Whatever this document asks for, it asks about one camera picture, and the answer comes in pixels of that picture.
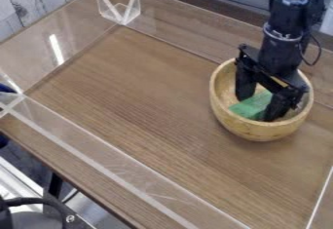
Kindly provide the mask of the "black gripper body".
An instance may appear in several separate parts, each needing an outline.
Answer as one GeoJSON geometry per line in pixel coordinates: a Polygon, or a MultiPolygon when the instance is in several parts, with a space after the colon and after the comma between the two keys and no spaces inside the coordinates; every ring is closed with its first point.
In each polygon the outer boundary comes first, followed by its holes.
{"type": "Polygon", "coordinates": [[[235,65],[243,66],[255,73],[256,84],[273,93],[290,87],[309,91],[309,84],[298,73],[302,61],[303,33],[282,32],[267,22],[262,27],[262,45],[254,48],[240,44],[235,65]]]}

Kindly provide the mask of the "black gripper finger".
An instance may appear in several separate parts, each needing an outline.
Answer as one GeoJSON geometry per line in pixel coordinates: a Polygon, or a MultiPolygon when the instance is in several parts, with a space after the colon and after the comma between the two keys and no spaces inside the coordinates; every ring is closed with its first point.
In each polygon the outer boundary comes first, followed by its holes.
{"type": "Polygon", "coordinates": [[[290,109],[295,109],[305,92],[286,87],[273,94],[270,103],[263,111],[262,119],[271,122],[285,116],[290,109]]]}
{"type": "Polygon", "coordinates": [[[256,87],[255,73],[243,66],[236,66],[235,96],[239,101],[254,95],[256,87]]]}

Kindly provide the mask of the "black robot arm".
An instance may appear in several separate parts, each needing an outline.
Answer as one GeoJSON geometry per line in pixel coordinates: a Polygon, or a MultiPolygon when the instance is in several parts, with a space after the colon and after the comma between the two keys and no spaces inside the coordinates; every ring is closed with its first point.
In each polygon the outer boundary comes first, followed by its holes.
{"type": "Polygon", "coordinates": [[[315,60],[306,60],[306,50],[314,40],[311,27],[319,22],[323,10],[323,0],[269,0],[262,45],[239,46],[235,96],[247,99],[256,86],[270,91],[271,99],[262,113],[266,122],[283,117],[309,92],[298,68],[301,64],[317,64],[315,60]]]}

